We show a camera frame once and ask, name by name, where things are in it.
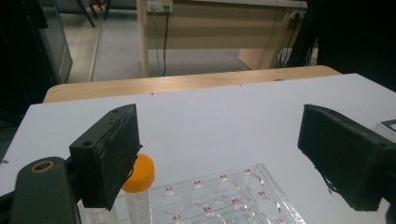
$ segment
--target white table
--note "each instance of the white table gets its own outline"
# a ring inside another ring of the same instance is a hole
[[[136,104],[142,152],[156,165],[153,187],[262,162],[306,223],[385,223],[389,207],[356,212],[330,194],[297,148],[304,104],[334,109],[368,128],[394,119],[396,93],[359,75],[315,77],[203,90],[33,105],[0,166],[0,194],[17,172],[68,146],[107,111]]]

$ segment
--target orange cap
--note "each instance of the orange cap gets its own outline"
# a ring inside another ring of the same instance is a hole
[[[138,193],[151,187],[154,182],[154,162],[143,153],[137,153],[134,163],[134,173],[126,180],[122,189],[128,193]]]

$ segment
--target clear plastic tray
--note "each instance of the clear plastic tray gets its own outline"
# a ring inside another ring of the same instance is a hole
[[[303,224],[263,164],[151,191],[154,224]]]

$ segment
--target plastic vial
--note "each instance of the plastic vial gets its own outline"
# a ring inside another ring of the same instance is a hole
[[[122,186],[131,224],[152,223],[150,189],[154,177],[154,162],[149,156],[137,153],[134,172]]]
[[[91,224],[118,224],[117,213],[115,208],[108,211],[105,208],[85,208],[85,214],[88,216]]]

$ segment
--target power outlet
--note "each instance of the power outlet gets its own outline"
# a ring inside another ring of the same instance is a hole
[[[302,20],[305,17],[305,13],[306,13],[306,11],[304,11],[304,10],[293,10],[290,13],[290,18],[292,20],[297,20],[297,19]]]
[[[173,0],[147,0],[148,12],[165,12],[166,7],[169,8],[169,12],[172,12]]]

